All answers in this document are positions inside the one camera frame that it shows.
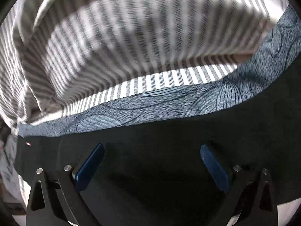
gray fabric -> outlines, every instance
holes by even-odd
[[[17,151],[17,137],[10,134],[6,143],[0,141],[0,175],[6,189],[13,197],[19,201],[23,201],[18,174],[14,168],[16,152]]]
[[[21,124],[19,135],[53,137],[219,111],[262,92],[300,51],[301,20],[289,6],[256,53],[219,81],[137,94],[37,126]]]
[[[253,53],[287,4],[18,0],[0,27],[0,114],[12,127],[221,79],[237,68],[229,55]]]

metal screw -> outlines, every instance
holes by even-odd
[[[263,173],[264,175],[267,175],[267,174],[268,174],[268,169],[263,168],[263,169],[262,169],[262,173]]]
[[[233,167],[233,170],[236,171],[236,172],[240,172],[241,171],[241,167],[236,165]]]
[[[41,174],[43,172],[43,168],[37,169],[37,174]]]
[[[66,166],[64,167],[64,170],[65,170],[66,172],[68,172],[68,171],[71,170],[71,168],[72,168],[72,166],[66,165]]]

